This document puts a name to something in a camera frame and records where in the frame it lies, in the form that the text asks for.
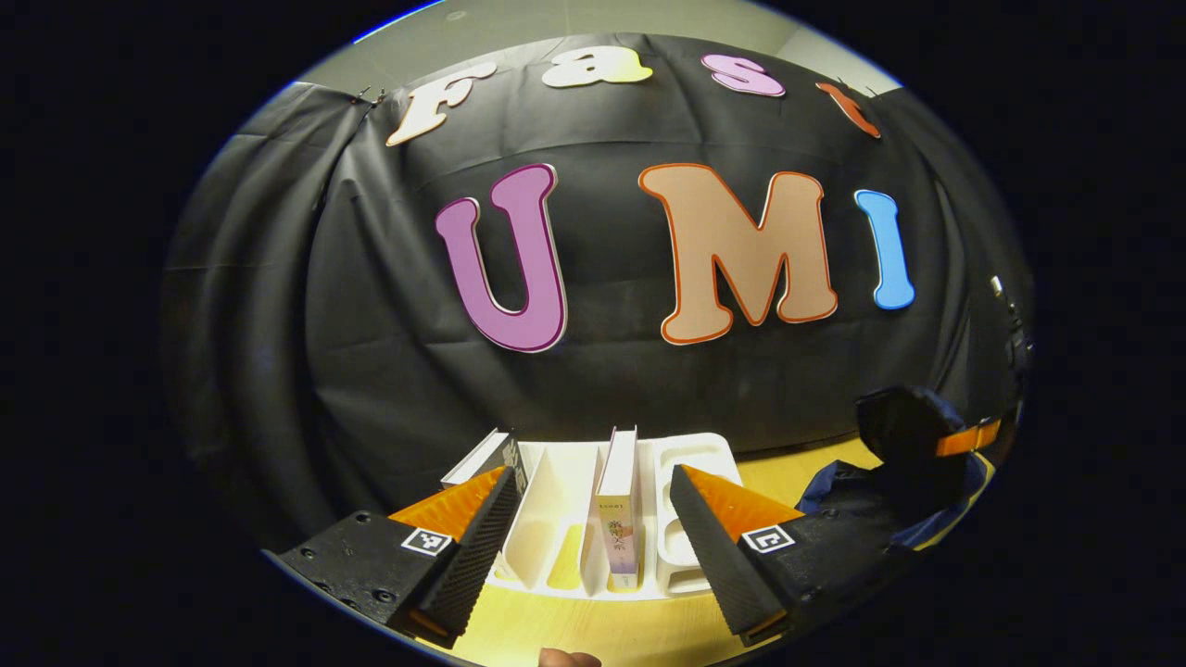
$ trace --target letter m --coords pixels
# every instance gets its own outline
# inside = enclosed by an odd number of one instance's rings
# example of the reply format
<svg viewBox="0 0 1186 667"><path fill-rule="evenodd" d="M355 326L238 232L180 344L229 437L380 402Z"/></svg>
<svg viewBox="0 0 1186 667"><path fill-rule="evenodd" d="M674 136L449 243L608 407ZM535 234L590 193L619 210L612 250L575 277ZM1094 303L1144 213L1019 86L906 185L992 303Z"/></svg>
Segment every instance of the letter m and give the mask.
<svg viewBox="0 0 1186 667"><path fill-rule="evenodd" d="M638 184L663 202L671 229L676 306L663 320L668 342L710 341L733 326L733 312L718 298L716 267L753 326L766 319L784 267L786 291L778 299L779 319L810 322L836 312L820 217L823 188L816 179L776 173L760 223L704 165L656 165L643 171Z"/></svg>

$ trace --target purple letter u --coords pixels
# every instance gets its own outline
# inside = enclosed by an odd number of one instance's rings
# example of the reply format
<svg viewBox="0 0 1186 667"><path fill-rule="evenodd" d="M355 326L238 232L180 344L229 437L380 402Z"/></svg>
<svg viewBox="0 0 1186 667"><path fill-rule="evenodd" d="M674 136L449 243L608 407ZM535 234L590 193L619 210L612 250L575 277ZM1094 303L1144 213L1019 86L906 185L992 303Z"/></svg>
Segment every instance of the purple letter u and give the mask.
<svg viewBox="0 0 1186 667"><path fill-rule="evenodd" d="M510 217L527 281L527 303L517 312L498 305L490 291L476 234L478 202L458 199L436 215L465 311L478 331L510 350L542 352L565 335L568 307L547 207L555 186L556 170L538 164L508 173L490 189L490 201Z"/></svg>

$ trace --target wooden table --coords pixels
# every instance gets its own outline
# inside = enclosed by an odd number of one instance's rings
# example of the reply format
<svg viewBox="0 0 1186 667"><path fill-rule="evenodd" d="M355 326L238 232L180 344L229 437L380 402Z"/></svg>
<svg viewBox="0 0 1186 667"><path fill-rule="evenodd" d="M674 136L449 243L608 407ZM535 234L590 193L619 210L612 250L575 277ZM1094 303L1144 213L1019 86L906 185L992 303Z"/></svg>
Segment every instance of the wooden table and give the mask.
<svg viewBox="0 0 1186 667"><path fill-rule="evenodd" d="M836 459L861 468L881 463L854 438L796 453L739 460L738 470L747 488L793 506L815 474ZM465 635L445 653L490 667L535 667L541 647L589 653L604 667L702 666L751 650L729 634L710 593L606 602L486 585Z"/></svg>

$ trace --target white tray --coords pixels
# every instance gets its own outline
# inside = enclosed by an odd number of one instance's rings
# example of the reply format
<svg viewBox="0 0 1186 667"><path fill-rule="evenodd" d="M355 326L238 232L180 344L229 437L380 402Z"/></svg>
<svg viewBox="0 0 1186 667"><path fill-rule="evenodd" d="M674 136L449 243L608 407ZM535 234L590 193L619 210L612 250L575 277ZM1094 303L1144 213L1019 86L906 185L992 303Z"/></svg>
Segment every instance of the white tray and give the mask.
<svg viewBox="0 0 1186 667"><path fill-rule="evenodd" d="M669 495L671 468L687 463L738 484L728 443L715 433L640 439L638 481L643 572L638 589L610 589L593 487L610 443L519 443L529 482L486 583L535 595L582 599L664 599L707 592Z"/></svg>

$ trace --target orange strap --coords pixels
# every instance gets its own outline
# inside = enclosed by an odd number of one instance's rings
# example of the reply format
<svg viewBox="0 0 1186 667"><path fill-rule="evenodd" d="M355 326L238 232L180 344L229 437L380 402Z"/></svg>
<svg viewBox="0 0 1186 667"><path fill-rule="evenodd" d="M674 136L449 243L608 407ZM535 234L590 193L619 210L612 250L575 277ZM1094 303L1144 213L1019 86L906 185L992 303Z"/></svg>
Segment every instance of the orange strap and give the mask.
<svg viewBox="0 0 1186 667"><path fill-rule="evenodd" d="M996 432L1001 428L1001 420L982 421L967 431L952 433L939 439L939 446L935 450L935 456L952 456L957 453L974 452L981 447L987 447L996 440Z"/></svg>

